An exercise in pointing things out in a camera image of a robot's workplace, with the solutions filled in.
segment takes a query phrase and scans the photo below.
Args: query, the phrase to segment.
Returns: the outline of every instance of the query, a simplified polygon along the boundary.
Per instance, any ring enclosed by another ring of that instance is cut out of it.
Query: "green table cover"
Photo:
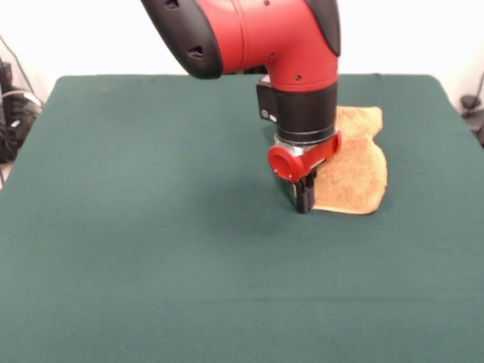
[[[484,155],[439,83],[341,76],[388,189],[302,216],[256,80],[57,83],[0,193],[0,362],[484,361]]]

